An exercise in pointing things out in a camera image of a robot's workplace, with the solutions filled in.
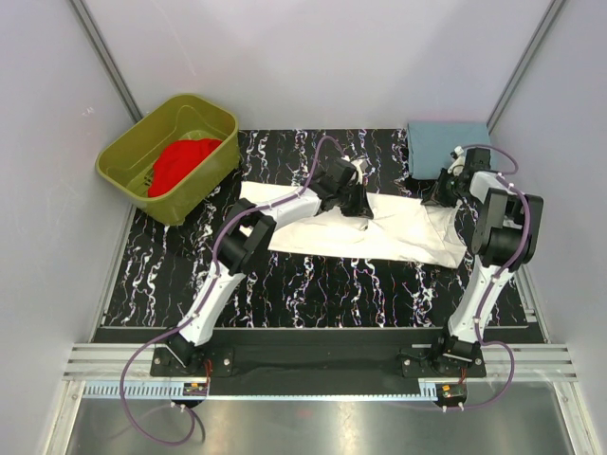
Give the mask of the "white printed t shirt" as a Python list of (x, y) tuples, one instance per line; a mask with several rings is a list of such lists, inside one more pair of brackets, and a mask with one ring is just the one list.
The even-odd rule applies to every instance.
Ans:
[(333, 208), (285, 225), (272, 251), (350, 259), (419, 262), (456, 268), (467, 247), (454, 226), (455, 209), (424, 206), (419, 199), (371, 193), (374, 217), (346, 217)]

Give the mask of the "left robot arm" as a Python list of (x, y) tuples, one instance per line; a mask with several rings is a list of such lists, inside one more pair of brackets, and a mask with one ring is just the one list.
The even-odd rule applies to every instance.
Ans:
[(237, 285), (268, 254), (276, 231), (334, 208), (345, 217), (374, 217), (365, 189), (367, 167), (362, 157), (334, 158), (305, 185), (280, 198), (261, 203), (241, 198), (234, 204), (215, 237), (206, 280), (189, 312), (166, 339), (172, 364), (181, 373), (193, 375), (203, 368), (205, 353), (199, 347), (211, 339)]

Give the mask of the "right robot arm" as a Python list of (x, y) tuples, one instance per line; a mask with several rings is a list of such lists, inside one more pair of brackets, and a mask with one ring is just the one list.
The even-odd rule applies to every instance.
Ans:
[(448, 376), (481, 360), (484, 331), (505, 285), (533, 258), (544, 200), (525, 193), (506, 175), (491, 169), (494, 148), (458, 146), (452, 163), (441, 170), (432, 192), (422, 200), (429, 208), (454, 208), (465, 200), (479, 203), (469, 247), (474, 256), (469, 284), (446, 327), (432, 343), (428, 362)]

